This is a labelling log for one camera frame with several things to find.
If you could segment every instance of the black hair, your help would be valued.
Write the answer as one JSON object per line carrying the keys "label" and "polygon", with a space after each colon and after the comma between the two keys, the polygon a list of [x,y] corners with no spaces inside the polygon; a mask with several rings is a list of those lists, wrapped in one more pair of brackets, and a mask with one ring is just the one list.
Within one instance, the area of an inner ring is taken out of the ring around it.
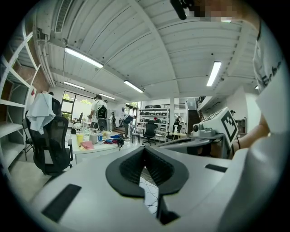
{"label": "black hair", "polygon": [[97,94],[96,95],[96,99],[100,99],[101,100],[102,99],[101,95],[100,94]]}

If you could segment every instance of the yellow cup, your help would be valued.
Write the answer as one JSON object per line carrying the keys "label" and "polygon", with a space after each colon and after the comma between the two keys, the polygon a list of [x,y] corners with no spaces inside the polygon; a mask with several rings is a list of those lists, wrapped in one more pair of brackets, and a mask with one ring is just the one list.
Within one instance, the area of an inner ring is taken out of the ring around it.
{"label": "yellow cup", "polygon": [[83,135],[77,135],[77,145],[80,147],[83,142]]}

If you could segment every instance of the gray floor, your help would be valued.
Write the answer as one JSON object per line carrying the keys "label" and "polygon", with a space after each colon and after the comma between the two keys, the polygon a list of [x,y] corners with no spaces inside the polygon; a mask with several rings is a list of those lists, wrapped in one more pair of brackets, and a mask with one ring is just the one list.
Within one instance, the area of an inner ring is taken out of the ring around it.
{"label": "gray floor", "polygon": [[[134,139],[132,146],[138,147],[142,145],[142,141],[143,139],[141,138],[139,144],[138,140]],[[32,149],[27,153],[27,161],[25,160],[24,152],[18,156],[10,167],[10,173],[12,177],[12,185],[15,187],[19,195],[28,202],[51,178],[49,175],[44,175],[43,172],[34,164]],[[143,178],[150,181],[150,177],[146,175],[143,176]]]}

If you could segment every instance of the chair armrest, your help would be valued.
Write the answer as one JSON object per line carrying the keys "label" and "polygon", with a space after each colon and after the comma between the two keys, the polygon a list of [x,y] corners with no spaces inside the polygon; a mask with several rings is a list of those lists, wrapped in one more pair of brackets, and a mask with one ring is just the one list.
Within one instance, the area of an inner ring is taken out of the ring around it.
{"label": "chair armrest", "polygon": [[71,156],[70,161],[72,161],[73,160],[73,141],[72,141],[72,139],[68,140],[68,146],[69,146],[69,153]]}

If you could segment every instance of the air vent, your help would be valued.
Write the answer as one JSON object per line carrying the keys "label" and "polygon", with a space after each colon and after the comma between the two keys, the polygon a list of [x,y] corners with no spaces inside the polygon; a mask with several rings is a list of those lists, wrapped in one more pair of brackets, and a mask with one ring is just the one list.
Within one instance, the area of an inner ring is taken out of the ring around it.
{"label": "air vent", "polygon": [[63,30],[63,24],[68,14],[68,9],[73,0],[63,0],[58,11],[58,17],[55,24],[55,33],[61,32]]}

